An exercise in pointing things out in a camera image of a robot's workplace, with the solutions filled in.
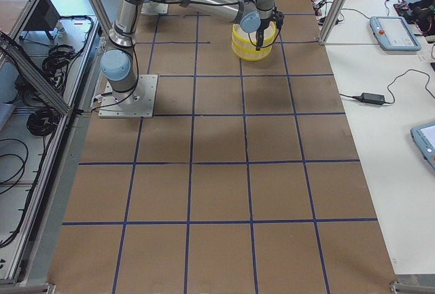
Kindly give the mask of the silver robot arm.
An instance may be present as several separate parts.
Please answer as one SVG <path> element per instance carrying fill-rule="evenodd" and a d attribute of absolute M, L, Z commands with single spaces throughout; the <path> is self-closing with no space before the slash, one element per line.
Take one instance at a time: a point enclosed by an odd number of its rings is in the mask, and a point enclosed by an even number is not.
<path fill-rule="evenodd" d="M 145 2 L 189 7 L 237 24 L 244 32 L 255 33 L 257 50 L 264 46 L 264 32 L 269 24 L 274 22 L 277 28 L 283 24 L 283 13 L 275 7 L 275 0 L 120 0 L 108 34 L 110 45 L 101 58 L 101 70 L 112 88 L 113 105 L 122 110 L 137 108 L 145 94 L 139 84 L 139 69 L 133 63 L 135 32 Z"/>

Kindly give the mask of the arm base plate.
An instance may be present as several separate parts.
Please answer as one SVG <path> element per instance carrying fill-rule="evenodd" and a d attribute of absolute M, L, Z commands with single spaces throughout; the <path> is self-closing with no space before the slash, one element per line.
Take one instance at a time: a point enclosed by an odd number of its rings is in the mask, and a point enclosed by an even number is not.
<path fill-rule="evenodd" d="M 144 1 L 141 8 L 141 15 L 158 16 L 166 15 L 169 5 L 166 3 L 157 3 L 153 1 Z"/>
<path fill-rule="evenodd" d="M 133 94 L 126 100 L 128 93 L 120 94 L 113 92 L 109 82 L 106 83 L 106 92 L 111 92 L 109 96 L 104 96 L 99 109 L 100 118 L 136 118 L 153 117 L 154 101 L 158 84 L 157 75 L 140 75 L 138 85 Z"/>

